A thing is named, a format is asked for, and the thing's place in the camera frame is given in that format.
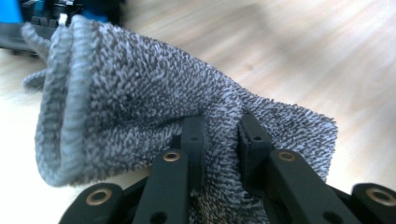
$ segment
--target gray sock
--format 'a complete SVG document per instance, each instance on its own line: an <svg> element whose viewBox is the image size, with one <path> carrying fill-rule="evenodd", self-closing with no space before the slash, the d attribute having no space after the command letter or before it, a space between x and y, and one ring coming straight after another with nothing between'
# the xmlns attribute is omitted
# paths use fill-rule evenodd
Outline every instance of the gray sock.
<svg viewBox="0 0 396 224"><path fill-rule="evenodd" d="M181 121L202 115L205 185L191 196L191 223L264 223L262 201L242 188L237 123L253 113L276 148L303 154L326 178L332 119L254 95L211 65L161 41L76 16L51 41L22 35L48 68L27 77L42 89L35 134L38 171L52 186L82 184L150 166Z"/></svg>

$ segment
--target table surface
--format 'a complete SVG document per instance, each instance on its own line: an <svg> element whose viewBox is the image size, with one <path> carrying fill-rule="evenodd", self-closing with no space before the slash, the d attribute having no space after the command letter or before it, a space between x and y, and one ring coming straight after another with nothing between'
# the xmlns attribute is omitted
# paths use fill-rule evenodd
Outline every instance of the table surface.
<svg viewBox="0 0 396 224"><path fill-rule="evenodd" d="M395 3L134 0L123 15L125 28L186 50L262 97L334 118L329 185L396 189ZM26 92L21 81L44 67L0 49L1 223L56 223L87 187L52 188L37 172L41 93ZM107 181L126 188L147 173Z"/></svg>

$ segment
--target wood grain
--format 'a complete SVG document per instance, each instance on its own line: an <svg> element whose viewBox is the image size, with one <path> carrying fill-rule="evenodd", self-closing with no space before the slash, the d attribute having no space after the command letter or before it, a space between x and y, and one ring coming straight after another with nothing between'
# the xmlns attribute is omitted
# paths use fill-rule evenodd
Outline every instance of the wood grain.
<svg viewBox="0 0 396 224"><path fill-rule="evenodd" d="M334 118L328 184L396 189L394 2L131 0L124 16L126 28L186 50L262 97ZM0 50L1 189L9 211L0 218L24 210L19 222L55 223L86 187L54 189L36 171L41 95L27 94L21 80L44 67ZM126 187L146 173L108 181Z"/></svg>

